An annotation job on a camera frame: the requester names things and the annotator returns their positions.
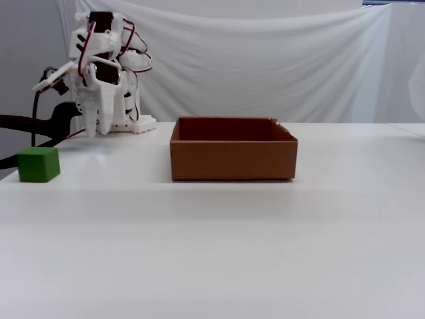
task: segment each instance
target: table surface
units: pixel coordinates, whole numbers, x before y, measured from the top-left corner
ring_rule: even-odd
[[[284,124],[289,182],[171,181],[173,124],[0,182],[0,318],[424,318],[425,124]]]

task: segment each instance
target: white curtain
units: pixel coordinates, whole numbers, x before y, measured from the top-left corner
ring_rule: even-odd
[[[390,8],[233,19],[127,1],[76,2],[77,11],[122,12],[137,25],[154,57],[153,70],[139,78],[143,113],[160,121],[199,115],[373,122]]]

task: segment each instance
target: green block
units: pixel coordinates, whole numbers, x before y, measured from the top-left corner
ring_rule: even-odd
[[[60,173],[57,148],[27,148],[16,155],[21,181],[46,183]]]

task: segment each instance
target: open box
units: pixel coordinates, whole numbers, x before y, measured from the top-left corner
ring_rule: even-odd
[[[182,117],[170,141],[173,180],[291,179],[297,148],[275,119]]]

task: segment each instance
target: white robotic arm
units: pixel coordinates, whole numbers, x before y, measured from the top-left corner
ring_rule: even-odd
[[[43,91],[71,74],[76,103],[90,137],[97,131],[142,133],[156,120],[141,115],[137,74],[152,69],[147,45],[135,25],[120,13],[76,14],[69,57],[72,59],[38,83]]]

